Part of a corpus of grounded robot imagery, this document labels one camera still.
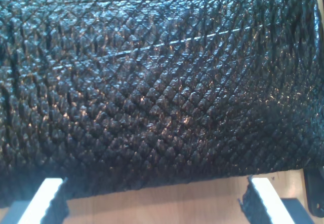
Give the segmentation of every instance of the black bracket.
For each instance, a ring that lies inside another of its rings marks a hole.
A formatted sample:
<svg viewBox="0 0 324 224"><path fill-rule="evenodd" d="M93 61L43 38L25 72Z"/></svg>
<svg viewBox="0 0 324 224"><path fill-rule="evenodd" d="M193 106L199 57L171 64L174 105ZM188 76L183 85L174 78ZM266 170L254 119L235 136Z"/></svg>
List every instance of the black bracket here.
<svg viewBox="0 0 324 224"><path fill-rule="evenodd" d="M324 217L324 168L305 169L305 188L309 212Z"/></svg>

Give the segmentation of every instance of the quilted surface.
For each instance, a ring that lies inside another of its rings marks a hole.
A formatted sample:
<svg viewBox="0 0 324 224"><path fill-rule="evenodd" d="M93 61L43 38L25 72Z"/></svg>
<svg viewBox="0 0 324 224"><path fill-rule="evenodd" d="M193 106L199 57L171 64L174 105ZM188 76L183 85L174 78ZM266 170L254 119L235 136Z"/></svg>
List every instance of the quilted surface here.
<svg viewBox="0 0 324 224"><path fill-rule="evenodd" d="M324 165L316 0L0 0L0 206Z"/></svg>

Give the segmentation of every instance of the black quilted fabric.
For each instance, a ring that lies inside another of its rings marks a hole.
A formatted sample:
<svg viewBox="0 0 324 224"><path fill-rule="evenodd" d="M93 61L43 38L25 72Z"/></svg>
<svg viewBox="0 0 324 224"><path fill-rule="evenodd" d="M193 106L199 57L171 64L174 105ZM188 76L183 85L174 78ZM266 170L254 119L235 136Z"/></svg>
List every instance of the black quilted fabric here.
<svg viewBox="0 0 324 224"><path fill-rule="evenodd" d="M324 165L316 0L0 9L0 206Z"/></svg>

